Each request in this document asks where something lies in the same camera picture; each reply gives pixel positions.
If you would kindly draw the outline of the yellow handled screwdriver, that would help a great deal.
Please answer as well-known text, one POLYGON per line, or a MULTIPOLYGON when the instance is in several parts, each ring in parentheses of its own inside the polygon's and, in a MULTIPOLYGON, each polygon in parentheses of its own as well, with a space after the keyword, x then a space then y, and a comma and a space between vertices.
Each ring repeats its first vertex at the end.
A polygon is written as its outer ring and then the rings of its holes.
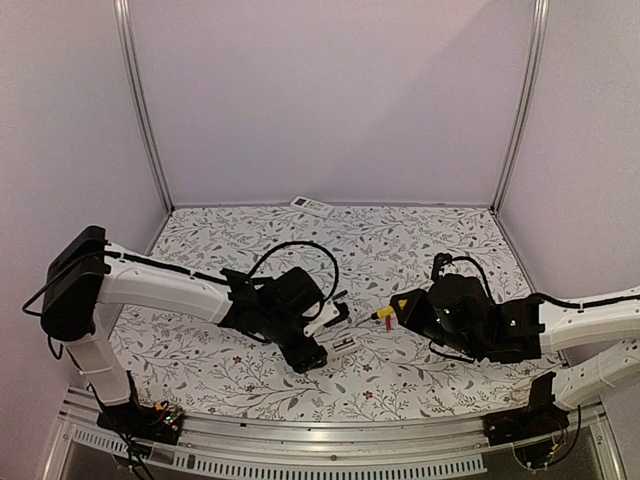
POLYGON ((367 322, 370 322, 370 321, 382 321, 384 326, 385 326, 385 328, 386 328, 386 325, 385 325, 386 316, 391 315, 392 317, 394 317, 395 316, 394 310, 395 309, 394 309, 394 307, 392 305, 385 306, 385 307, 375 311, 374 313, 369 315, 364 320, 359 321, 357 323, 357 326, 361 326, 361 325, 363 325, 363 324, 365 324, 367 322))

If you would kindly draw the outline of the white air conditioner remote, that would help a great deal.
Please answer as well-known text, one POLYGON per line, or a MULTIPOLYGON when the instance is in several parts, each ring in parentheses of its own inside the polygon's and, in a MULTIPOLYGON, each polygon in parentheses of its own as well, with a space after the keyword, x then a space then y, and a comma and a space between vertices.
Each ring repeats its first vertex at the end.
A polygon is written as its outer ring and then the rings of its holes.
POLYGON ((336 338, 326 344, 330 358, 352 354, 356 352, 359 347, 359 343, 353 337, 336 338))

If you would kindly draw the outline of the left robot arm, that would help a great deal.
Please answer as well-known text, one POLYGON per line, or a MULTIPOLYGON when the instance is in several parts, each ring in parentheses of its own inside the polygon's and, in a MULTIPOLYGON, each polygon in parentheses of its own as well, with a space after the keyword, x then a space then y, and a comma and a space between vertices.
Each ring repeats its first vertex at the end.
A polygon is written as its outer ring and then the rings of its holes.
POLYGON ((199 318, 278 346, 305 373, 326 362, 315 332, 339 315, 329 294, 294 267, 278 278, 224 269, 219 276, 160 262, 109 242, 99 226, 85 228, 49 265, 47 279, 23 305, 46 335, 61 343, 128 434, 148 426, 124 367, 98 327, 98 304, 136 305, 199 318))

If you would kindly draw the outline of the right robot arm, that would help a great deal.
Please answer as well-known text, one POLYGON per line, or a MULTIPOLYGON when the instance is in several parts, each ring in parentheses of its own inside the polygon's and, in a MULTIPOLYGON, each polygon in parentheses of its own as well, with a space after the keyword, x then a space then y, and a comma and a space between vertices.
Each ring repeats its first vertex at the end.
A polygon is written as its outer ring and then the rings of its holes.
POLYGON ((517 415, 517 427, 537 436, 556 408, 569 411, 639 374, 639 291, 563 301, 542 293, 497 303, 476 277, 446 274, 429 289, 392 296, 398 323, 474 362, 512 364, 592 343, 608 349, 555 373, 550 399, 539 397, 517 415))

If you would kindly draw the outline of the floral patterned table mat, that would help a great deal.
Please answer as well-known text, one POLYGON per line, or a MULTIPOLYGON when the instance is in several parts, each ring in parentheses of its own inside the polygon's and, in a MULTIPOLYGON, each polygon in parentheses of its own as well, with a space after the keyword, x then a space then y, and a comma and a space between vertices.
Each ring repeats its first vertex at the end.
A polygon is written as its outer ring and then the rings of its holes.
POLYGON ((527 295, 525 278, 493 216, 484 209, 338 207, 327 219, 288 207, 182 209, 152 249, 159 260, 210 274, 258 267, 277 276, 307 270, 323 291, 347 290, 344 335, 360 345, 324 368, 295 373, 278 348, 185 316, 127 306, 110 341, 147 404, 289 421, 385 421, 518 407, 531 381, 561 364, 557 355, 519 364, 457 361, 451 350, 393 322, 357 323, 389 298, 430 283, 435 254, 455 271, 484 270, 496 300, 527 295))

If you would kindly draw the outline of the front aluminium rail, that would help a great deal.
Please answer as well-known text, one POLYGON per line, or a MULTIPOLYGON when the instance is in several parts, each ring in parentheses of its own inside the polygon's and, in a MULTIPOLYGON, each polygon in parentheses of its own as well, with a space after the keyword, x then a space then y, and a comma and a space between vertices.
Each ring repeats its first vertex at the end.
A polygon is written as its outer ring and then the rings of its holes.
POLYGON ((93 396, 69 389, 46 479, 627 479, 603 406, 571 415, 559 462, 535 470, 517 451, 544 438, 490 445, 479 417, 309 423, 188 415, 177 444, 97 426, 93 396))

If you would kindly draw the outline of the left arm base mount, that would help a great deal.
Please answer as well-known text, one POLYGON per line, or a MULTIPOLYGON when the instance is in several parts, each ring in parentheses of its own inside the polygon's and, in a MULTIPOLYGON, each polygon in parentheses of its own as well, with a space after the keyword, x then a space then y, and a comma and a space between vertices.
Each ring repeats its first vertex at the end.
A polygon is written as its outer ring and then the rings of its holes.
POLYGON ((137 394, 132 393, 123 404, 107 406, 94 395, 100 414, 97 425, 123 437, 143 439, 167 445, 179 441, 184 422, 184 410, 178 405, 163 401, 159 406, 141 405, 137 394))

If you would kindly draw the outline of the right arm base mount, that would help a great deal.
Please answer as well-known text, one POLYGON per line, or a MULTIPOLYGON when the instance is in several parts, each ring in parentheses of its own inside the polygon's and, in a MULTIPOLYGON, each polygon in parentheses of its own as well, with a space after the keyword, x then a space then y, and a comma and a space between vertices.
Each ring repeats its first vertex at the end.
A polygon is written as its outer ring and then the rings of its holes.
POLYGON ((555 377, 556 373, 550 372, 534 379, 525 406, 489 413, 482 418, 483 433, 490 446, 546 437, 540 443, 514 449, 516 460, 527 469, 550 467, 567 434, 569 413, 555 405, 552 392, 555 377))

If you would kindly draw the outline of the right aluminium frame post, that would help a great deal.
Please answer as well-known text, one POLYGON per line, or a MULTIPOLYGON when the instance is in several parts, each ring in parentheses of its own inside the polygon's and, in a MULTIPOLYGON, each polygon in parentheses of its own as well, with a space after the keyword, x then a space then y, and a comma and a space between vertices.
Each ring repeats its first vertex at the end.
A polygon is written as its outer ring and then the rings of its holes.
POLYGON ((494 215, 502 211, 524 137, 527 119, 535 93, 537 77, 543 56, 547 22, 548 0, 536 0, 533 5, 532 25, 526 55, 523 81, 518 97, 513 126, 507 143, 503 166, 490 206, 494 215))

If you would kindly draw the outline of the aluminium frame post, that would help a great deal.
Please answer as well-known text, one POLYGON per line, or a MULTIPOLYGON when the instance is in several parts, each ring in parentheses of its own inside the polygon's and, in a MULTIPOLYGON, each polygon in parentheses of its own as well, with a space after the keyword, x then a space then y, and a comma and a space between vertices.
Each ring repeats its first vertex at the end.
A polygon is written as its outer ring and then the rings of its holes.
POLYGON ((135 45, 130 2, 127 0, 115 0, 113 6, 125 73, 147 162, 163 210, 167 214, 171 214, 175 206, 170 193, 165 169, 162 165, 158 144, 153 131, 151 115, 145 97, 143 79, 135 45))
POLYGON ((535 93, 537 77, 543 56, 547 22, 548 0, 536 0, 533 5, 532 25, 526 55, 523 81, 518 97, 513 126, 507 143, 503 166, 490 206, 494 215, 502 211, 524 137, 527 119, 535 93))

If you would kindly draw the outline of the left aluminium frame post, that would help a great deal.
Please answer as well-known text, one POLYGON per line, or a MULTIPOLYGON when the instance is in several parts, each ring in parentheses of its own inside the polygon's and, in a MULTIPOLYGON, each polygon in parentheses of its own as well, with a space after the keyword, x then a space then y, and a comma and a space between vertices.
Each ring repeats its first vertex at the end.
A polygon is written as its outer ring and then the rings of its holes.
POLYGON ((170 193, 165 169, 162 165, 158 144, 153 131, 151 115, 145 97, 143 79, 135 45, 130 2, 127 0, 115 0, 113 6, 125 73, 147 162, 163 210, 167 214, 171 214, 175 206, 170 193))

